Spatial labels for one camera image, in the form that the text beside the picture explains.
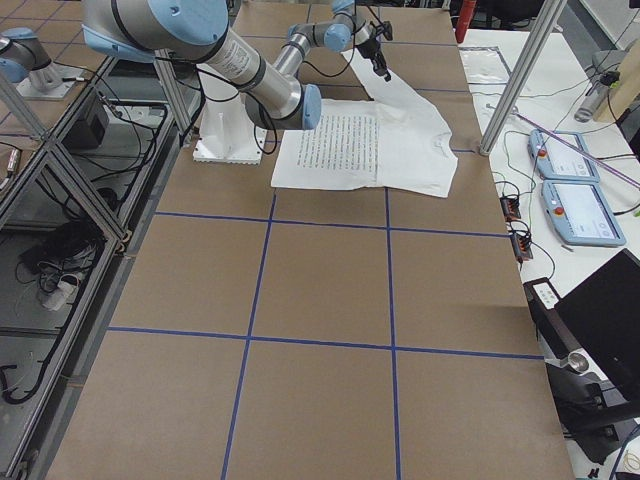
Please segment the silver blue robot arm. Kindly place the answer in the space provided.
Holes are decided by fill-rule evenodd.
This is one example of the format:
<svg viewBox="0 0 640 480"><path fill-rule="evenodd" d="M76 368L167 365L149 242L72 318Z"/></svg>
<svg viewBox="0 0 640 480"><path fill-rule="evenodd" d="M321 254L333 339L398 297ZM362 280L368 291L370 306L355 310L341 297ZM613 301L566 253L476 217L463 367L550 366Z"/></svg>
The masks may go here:
<svg viewBox="0 0 640 480"><path fill-rule="evenodd" d="M224 1L84 1L86 44L108 56L151 63L167 49L180 59L207 64L251 96L247 114L263 129L312 130L321 94L282 73L229 24Z"/></svg>
<svg viewBox="0 0 640 480"><path fill-rule="evenodd" d="M352 55L358 51L363 59L369 60L374 73L389 82L391 73L380 38L393 39L391 23L382 21L371 8L373 20L367 21L358 13L355 1L334 1L331 9L331 20L289 28L287 42L281 48L274 68L284 75L295 76L302 64L311 65L306 57L314 48L325 48L338 54L350 50Z"/></svg>

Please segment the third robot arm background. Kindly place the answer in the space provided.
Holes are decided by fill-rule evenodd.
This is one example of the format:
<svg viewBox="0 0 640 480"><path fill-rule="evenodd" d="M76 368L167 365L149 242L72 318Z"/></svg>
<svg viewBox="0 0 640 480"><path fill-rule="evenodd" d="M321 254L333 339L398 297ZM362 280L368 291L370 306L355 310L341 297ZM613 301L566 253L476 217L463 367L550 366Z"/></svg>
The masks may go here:
<svg viewBox="0 0 640 480"><path fill-rule="evenodd" d="M61 100L84 77L83 68L53 61L27 27L1 33L1 73L30 100Z"/></svg>

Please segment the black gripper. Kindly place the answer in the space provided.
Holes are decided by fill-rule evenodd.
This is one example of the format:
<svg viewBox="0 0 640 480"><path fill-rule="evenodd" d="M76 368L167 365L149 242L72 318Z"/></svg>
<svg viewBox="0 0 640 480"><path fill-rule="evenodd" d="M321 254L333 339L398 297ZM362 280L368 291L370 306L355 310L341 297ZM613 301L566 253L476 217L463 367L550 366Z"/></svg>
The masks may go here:
<svg viewBox="0 0 640 480"><path fill-rule="evenodd" d="M391 80L388 72L386 60L381 50L381 44L377 39L368 39L360 44L360 55L364 59L371 61L375 73L385 73L383 78L386 82Z"/></svg>

